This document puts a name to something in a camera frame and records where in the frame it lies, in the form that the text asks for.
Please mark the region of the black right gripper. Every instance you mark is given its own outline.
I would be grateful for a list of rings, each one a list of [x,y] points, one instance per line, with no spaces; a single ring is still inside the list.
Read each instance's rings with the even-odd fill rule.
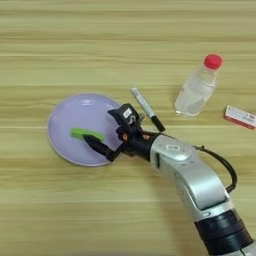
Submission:
[[[119,113],[117,109],[109,110],[108,114],[111,115],[115,121],[118,121]],[[138,156],[146,161],[150,161],[151,146],[159,136],[159,133],[139,130],[132,134],[124,131],[121,127],[119,127],[116,132],[118,138],[122,141],[122,144],[116,150],[112,150],[93,135],[84,135],[83,139],[94,151],[105,156],[110,162],[113,162],[122,152],[130,157]]]

